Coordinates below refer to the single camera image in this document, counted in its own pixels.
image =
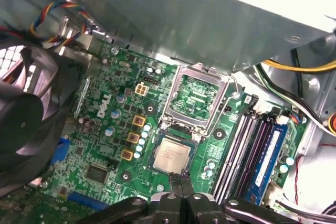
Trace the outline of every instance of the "ram slot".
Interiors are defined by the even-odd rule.
[[[245,150],[256,123],[257,119],[254,118],[253,114],[247,113],[240,117],[235,136],[213,190],[213,196],[218,204],[221,204],[231,194],[236,182],[237,171],[242,164]]]
[[[251,142],[251,146],[248,148],[248,154],[239,173],[239,180],[236,182],[235,193],[232,196],[242,198],[244,195],[247,185],[253,175],[255,166],[259,161],[260,153],[263,151],[267,137],[272,130],[273,124],[272,121],[268,121],[265,118],[258,122],[253,134],[254,141]]]

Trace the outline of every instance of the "expansion slot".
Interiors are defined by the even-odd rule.
[[[272,171],[279,157],[283,142],[286,137],[288,125],[275,124],[271,134],[268,135],[266,145],[262,149],[255,173],[249,182],[244,198],[258,205],[263,200],[265,191],[271,178]]]
[[[253,171],[255,170],[255,166],[259,161],[260,154],[263,151],[263,146],[265,146],[267,137],[272,131],[273,125],[273,120],[270,120],[267,116],[263,116],[263,118],[259,120],[253,134],[254,141],[251,143],[251,146],[247,151],[248,156],[245,158],[239,180],[236,183],[235,197],[242,198],[244,195],[248,183],[253,175]]]
[[[232,193],[232,188],[236,182],[239,168],[242,165],[244,154],[256,123],[257,119],[252,111],[240,117],[235,136],[213,190],[215,201],[219,204]]]

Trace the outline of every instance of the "cooling fan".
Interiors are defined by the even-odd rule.
[[[41,175],[59,141],[81,66],[23,39],[2,38],[0,49],[23,45],[0,81],[0,196]],[[35,71],[27,92],[29,68]]]

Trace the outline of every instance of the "green circuit board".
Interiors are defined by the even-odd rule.
[[[61,188],[65,187],[69,192],[76,191],[107,204],[113,204],[130,196],[150,200],[150,197],[158,191],[170,190],[168,174],[151,169],[150,162],[156,146],[159,117],[165,106],[176,66],[121,48],[117,55],[112,55],[111,47],[112,45],[102,42],[99,58],[108,59],[110,66],[104,66],[99,77],[84,79],[74,106],[73,113],[80,112],[79,118],[88,116],[95,121],[93,130],[87,133],[85,127],[78,125],[76,131],[68,136],[71,140],[69,153],[65,161],[56,164],[53,178],[44,191],[47,195],[59,197]],[[155,73],[156,69],[160,69],[160,74]],[[137,84],[141,81],[143,85],[149,87],[145,96],[135,93]],[[184,78],[181,83],[184,87],[183,92],[179,94],[180,102],[176,103],[173,109],[182,111],[192,105],[194,110],[190,112],[197,118],[206,119],[208,114],[205,111],[212,103],[211,95],[214,96],[217,87],[199,82]],[[106,108],[101,106],[103,100],[107,105]],[[231,100],[229,103],[231,111],[221,116],[216,128],[224,130],[223,137],[217,140],[212,135],[203,144],[198,144],[194,148],[196,153],[191,162],[190,173],[195,191],[211,192],[242,100]],[[111,112],[114,110],[120,112],[116,119],[111,117]],[[150,124],[151,129],[148,131],[149,135],[140,158],[131,157],[128,161],[121,158],[122,151],[135,152],[136,148],[136,144],[127,141],[129,133],[141,135],[143,130],[143,127],[132,124],[136,115],[145,118],[145,123]],[[107,128],[113,131],[111,136],[105,135]],[[209,159],[216,166],[213,169],[214,175],[205,177],[204,167]],[[116,162],[118,163],[116,169],[111,168],[111,163]],[[92,166],[104,170],[106,178],[92,179]]]
[[[280,156],[288,155],[289,157],[295,158],[297,149],[306,130],[306,126],[306,124],[295,125],[293,122],[289,123],[286,139]],[[280,187],[283,187],[286,182],[287,175],[288,173],[282,174],[276,167],[271,179]]]
[[[92,213],[89,207],[50,197],[29,186],[0,200],[0,224],[70,224]]]

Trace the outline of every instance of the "dell logo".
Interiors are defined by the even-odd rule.
[[[99,106],[99,111],[97,113],[97,117],[104,118],[105,111],[107,110],[107,105],[109,105],[112,95],[105,94],[103,99],[101,100],[101,105]]]

